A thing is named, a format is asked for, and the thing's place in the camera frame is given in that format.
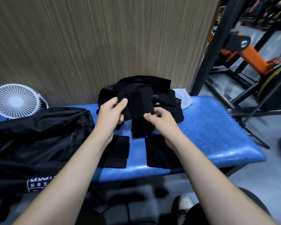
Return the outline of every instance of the brown wall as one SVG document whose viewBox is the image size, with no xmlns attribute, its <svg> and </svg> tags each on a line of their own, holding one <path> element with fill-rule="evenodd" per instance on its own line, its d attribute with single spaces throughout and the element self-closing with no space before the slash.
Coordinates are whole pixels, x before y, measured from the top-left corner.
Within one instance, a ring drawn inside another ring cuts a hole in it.
<svg viewBox="0 0 281 225">
<path fill-rule="evenodd" d="M 218 0 L 0 0 L 0 85 L 95 103 L 132 75 L 190 88 Z"/>
</svg>

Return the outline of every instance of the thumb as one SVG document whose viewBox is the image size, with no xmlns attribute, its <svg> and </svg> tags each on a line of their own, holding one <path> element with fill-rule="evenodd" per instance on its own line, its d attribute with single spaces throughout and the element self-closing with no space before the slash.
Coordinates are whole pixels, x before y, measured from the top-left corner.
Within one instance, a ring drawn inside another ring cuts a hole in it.
<svg viewBox="0 0 281 225">
<path fill-rule="evenodd" d="M 116 106 L 114 107 L 114 109 L 115 109 L 117 112 L 121 113 L 121 112 L 123 111 L 123 109 L 127 106 L 127 103 L 128 103 L 128 99 L 124 98 L 124 99 L 122 99 L 121 102 L 118 103 L 118 105 L 116 105 Z"/>
<path fill-rule="evenodd" d="M 158 117 L 154 116 L 154 115 L 151 115 L 151 114 L 144 114 L 143 117 L 151 122 L 152 124 L 154 124 L 156 122 L 156 120 L 158 119 Z"/>
</svg>

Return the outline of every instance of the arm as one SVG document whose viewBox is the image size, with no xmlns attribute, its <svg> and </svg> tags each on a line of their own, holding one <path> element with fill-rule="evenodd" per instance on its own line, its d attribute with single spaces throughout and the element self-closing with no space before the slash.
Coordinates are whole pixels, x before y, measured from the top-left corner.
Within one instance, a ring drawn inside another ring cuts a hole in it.
<svg viewBox="0 0 281 225">
<path fill-rule="evenodd" d="M 181 132 L 168 111 L 155 112 L 144 117 L 175 151 L 210 224 L 277 224 Z"/>
<path fill-rule="evenodd" d="M 93 132 L 14 225 L 75 224 L 101 155 L 124 120 L 127 99 L 116 103 L 115 97 L 101 106 Z"/>
</svg>

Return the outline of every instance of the clothing label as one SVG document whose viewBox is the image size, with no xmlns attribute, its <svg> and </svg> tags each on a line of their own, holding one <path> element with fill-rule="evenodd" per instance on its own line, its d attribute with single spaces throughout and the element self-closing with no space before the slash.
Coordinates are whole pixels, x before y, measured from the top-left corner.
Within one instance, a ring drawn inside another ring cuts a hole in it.
<svg viewBox="0 0 281 225">
<path fill-rule="evenodd" d="M 27 180 L 28 192 L 43 190 L 50 183 L 50 181 L 53 180 L 53 178 L 55 178 L 55 176 L 28 179 Z"/>
</svg>

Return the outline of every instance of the blue bench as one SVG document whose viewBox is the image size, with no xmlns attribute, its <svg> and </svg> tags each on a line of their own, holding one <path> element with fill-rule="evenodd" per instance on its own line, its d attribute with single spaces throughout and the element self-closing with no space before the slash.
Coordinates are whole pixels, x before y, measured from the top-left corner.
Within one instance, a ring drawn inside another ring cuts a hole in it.
<svg viewBox="0 0 281 225">
<path fill-rule="evenodd" d="M 218 167 L 243 166 L 267 160 L 260 148 L 213 97 L 193 96 L 193 104 L 183 109 L 182 132 Z M 97 122 L 97 104 L 73 106 L 90 110 Z M 6 120 L 0 115 L 0 121 Z M 182 173 L 147 166 L 145 139 L 132 139 L 131 120 L 125 121 L 114 134 L 130 137 L 130 152 L 125 169 L 97 168 L 92 181 L 123 181 L 154 175 Z"/>
</svg>

